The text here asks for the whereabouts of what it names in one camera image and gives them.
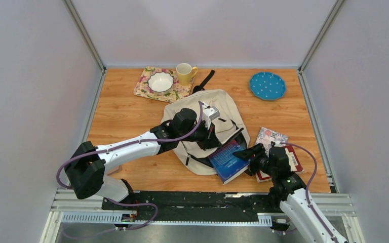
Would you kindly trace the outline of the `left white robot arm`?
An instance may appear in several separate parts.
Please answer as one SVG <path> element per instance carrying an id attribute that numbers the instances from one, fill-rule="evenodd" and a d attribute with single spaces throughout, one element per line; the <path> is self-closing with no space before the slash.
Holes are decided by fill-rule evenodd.
<path id="1" fill-rule="evenodd" d="M 72 158 L 56 173 L 58 184 L 72 189 L 78 199 L 93 195 L 113 200 L 122 210 L 134 205 L 134 195 L 127 181 L 107 175 L 127 162 L 173 150 L 181 142 L 195 142 L 201 149 L 220 147 L 212 121 L 220 116 L 216 107 L 200 103 L 200 113 L 184 108 L 171 120 L 150 131 L 122 142 L 94 146 L 83 142 Z"/>

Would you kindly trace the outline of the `blue sunset cover book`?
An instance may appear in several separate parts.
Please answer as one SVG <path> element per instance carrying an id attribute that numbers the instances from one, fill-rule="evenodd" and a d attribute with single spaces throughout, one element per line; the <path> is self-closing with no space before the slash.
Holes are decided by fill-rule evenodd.
<path id="1" fill-rule="evenodd" d="M 247 149 L 246 144 L 232 140 L 207 157 L 223 185 L 238 177 L 248 168 L 247 161 L 233 155 L 234 152 L 245 149 Z"/>

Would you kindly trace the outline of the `beige canvas backpack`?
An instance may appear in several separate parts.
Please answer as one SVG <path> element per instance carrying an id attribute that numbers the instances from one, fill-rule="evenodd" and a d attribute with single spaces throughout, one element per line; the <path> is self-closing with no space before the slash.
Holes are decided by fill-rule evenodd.
<path id="1" fill-rule="evenodd" d="M 161 122 L 165 130 L 174 138 L 185 135 L 199 119 L 198 102 L 202 101 L 204 105 L 215 106 L 220 112 L 220 117 L 214 119 L 212 124 L 215 126 L 215 135 L 222 146 L 236 140 L 248 147 L 250 136 L 232 97 L 222 89 L 204 90 L 204 85 L 213 74 L 214 71 L 211 71 L 188 97 L 166 105 Z M 207 157 L 217 149 L 219 148 L 200 149 L 196 143 L 195 131 L 183 141 L 176 143 L 173 151 L 187 169 L 197 175 L 206 176 L 216 173 Z"/>

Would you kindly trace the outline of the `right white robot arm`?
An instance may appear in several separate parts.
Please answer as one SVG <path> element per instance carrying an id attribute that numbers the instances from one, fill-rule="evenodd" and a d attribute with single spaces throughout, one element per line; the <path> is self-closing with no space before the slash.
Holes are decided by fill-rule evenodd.
<path id="1" fill-rule="evenodd" d="M 268 194 L 269 207 L 285 213 L 306 242 L 348 242 L 321 212 L 308 185 L 291 170 L 285 147 L 272 142 L 266 152 L 264 145 L 259 143 L 233 155 L 249 163 L 250 175 L 262 171 L 271 176 L 273 187 Z"/>

